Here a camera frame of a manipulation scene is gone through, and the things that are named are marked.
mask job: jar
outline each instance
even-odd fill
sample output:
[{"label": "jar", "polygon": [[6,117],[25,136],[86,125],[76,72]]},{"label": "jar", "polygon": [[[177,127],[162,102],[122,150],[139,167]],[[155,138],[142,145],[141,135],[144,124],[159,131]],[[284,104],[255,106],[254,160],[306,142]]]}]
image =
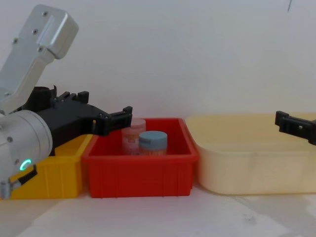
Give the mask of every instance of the jar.
[{"label": "jar", "polygon": [[139,134],[146,131],[146,121],[142,118],[132,118],[131,126],[122,129],[122,146],[126,155],[139,154]]},{"label": "jar", "polygon": [[161,156],[167,153],[168,136],[161,131],[147,131],[139,135],[141,155]]}]

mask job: yellow bin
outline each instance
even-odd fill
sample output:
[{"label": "yellow bin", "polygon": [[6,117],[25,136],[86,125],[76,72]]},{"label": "yellow bin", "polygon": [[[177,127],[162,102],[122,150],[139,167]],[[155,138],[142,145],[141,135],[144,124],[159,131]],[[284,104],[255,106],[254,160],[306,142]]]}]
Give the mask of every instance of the yellow bin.
[{"label": "yellow bin", "polygon": [[[80,136],[56,148],[56,156],[37,164],[38,175],[12,192],[11,199],[76,198],[83,191],[81,155],[92,135]],[[12,181],[32,168],[11,178]]]}]

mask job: white wall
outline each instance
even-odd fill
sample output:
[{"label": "white wall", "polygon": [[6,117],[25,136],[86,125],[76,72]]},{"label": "white wall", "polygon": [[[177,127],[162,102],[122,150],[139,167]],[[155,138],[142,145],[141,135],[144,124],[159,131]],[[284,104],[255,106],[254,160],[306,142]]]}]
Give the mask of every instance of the white wall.
[{"label": "white wall", "polygon": [[314,0],[2,0],[0,65],[38,3],[80,27],[39,85],[88,90],[107,112],[316,112]]}]

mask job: screw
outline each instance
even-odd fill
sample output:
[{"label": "screw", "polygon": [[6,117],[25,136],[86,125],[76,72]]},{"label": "screw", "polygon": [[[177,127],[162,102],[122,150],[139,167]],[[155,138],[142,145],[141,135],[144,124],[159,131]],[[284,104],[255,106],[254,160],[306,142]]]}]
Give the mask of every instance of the screw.
[{"label": "screw", "polygon": [[16,44],[18,43],[19,39],[18,38],[14,38],[13,41],[12,41],[12,44]]}]

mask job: robotic arm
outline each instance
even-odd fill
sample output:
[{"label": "robotic arm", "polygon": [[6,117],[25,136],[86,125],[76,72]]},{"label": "robotic arm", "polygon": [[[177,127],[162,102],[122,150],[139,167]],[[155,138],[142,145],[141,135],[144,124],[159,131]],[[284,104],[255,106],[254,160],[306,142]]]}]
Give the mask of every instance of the robotic arm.
[{"label": "robotic arm", "polygon": [[[36,174],[36,164],[58,147],[80,135],[108,135],[130,126],[132,108],[108,114],[88,104],[89,93],[51,93],[40,97],[35,87],[45,66],[63,58],[78,25],[60,9],[37,5],[0,71],[0,197],[9,199],[11,191]],[[25,110],[41,99],[43,108]],[[10,177],[33,166],[30,173],[11,183]]]}]

